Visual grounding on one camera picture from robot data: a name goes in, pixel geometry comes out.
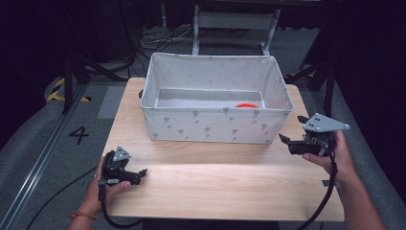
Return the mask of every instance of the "human hand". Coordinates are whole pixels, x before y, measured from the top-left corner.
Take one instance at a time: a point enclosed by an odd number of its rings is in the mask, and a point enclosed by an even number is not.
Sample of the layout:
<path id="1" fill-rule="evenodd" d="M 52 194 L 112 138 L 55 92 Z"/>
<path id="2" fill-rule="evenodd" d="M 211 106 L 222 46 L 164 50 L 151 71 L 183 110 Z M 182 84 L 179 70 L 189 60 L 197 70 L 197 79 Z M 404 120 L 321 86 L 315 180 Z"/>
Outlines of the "human hand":
<path id="1" fill-rule="evenodd" d="M 347 146 L 346 137 L 342 130 L 335 131 L 335 141 L 337 143 L 337 147 L 335 148 L 335 163 L 338 169 L 336 180 L 340 184 L 356 175 L 356 171 L 352 163 L 352 156 Z M 331 173 L 331 160 L 329 157 L 305 153 L 303 154 L 303 159 L 319 165 L 323 167 L 327 173 Z"/>
<path id="2" fill-rule="evenodd" d="M 103 160 L 104 157 L 102 157 L 99 162 L 95 178 L 92 180 L 92 183 L 90 184 L 89 189 L 87 190 L 86 196 L 84 197 L 83 202 L 79 206 L 78 213 L 86 213 L 96 216 L 102 210 L 102 206 L 99 201 L 99 180 L 101 179 Z M 105 188 L 106 203 L 108 204 L 113 199 L 114 195 L 120 193 L 123 189 L 129 187 L 130 185 L 131 183 L 129 181 L 123 181 L 114 186 L 106 185 Z"/>

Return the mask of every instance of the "storage box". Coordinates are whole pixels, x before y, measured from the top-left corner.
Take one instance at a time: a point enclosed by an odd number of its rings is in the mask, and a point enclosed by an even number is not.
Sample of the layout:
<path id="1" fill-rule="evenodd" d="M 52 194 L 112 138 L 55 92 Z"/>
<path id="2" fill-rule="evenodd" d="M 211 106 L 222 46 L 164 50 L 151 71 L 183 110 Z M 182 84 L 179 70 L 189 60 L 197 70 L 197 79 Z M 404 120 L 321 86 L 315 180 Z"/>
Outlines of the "storage box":
<path id="1" fill-rule="evenodd" d="M 257 107 L 236 107 L 238 104 Z M 270 144 L 292 99 L 273 57 L 155 53 L 141 100 L 151 140 Z"/>

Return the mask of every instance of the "black and yellow tape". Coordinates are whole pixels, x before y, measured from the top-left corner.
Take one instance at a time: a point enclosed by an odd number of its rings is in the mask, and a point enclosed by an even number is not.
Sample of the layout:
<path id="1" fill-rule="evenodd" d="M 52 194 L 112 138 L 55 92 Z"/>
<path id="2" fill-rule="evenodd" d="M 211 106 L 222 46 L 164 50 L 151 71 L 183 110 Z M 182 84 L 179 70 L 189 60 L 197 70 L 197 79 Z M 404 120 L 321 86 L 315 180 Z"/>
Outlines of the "black and yellow tape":
<path id="1" fill-rule="evenodd" d="M 64 96 L 59 96 L 57 94 L 60 87 L 62 87 L 63 83 L 65 83 L 65 78 L 60 77 L 59 80 L 56 82 L 51 94 L 48 96 L 47 101 L 62 101 L 62 102 L 65 101 Z M 92 97 L 82 97 L 80 101 L 83 103 L 90 103 L 92 101 Z"/>

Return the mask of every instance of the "wooden tabletop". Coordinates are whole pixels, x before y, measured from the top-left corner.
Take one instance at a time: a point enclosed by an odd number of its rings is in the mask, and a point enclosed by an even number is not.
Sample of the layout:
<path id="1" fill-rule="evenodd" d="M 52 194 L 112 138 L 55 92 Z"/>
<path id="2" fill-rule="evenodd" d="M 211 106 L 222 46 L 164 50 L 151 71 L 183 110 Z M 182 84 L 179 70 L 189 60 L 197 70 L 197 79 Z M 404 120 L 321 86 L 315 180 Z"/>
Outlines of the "wooden tabletop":
<path id="1" fill-rule="evenodd" d="M 148 169 L 138 186 L 115 197 L 108 213 L 121 217 L 307 220 L 326 194 L 323 168 L 291 155 L 279 137 L 270 145 L 151 141 L 138 97 L 145 79 L 130 79 L 103 154 L 123 147 L 127 171 Z M 298 88 L 295 110 L 281 134 L 301 140 L 297 116 L 307 116 Z M 333 191 L 317 220 L 343 221 Z"/>

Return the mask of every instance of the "metal bracket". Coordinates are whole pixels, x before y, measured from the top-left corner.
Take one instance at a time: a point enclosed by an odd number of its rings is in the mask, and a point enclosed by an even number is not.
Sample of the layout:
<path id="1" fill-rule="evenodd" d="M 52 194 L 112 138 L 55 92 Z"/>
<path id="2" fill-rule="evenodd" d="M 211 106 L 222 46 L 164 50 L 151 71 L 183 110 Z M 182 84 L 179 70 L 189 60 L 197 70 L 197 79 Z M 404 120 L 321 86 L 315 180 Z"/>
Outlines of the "metal bracket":
<path id="1" fill-rule="evenodd" d="M 132 155 L 128 151 L 124 150 L 122 147 L 117 147 L 116 152 L 114 153 L 113 161 L 121 161 L 131 157 Z"/>
<path id="2" fill-rule="evenodd" d="M 350 126 L 316 113 L 304 124 L 304 129 L 314 132 L 330 132 L 350 129 Z"/>

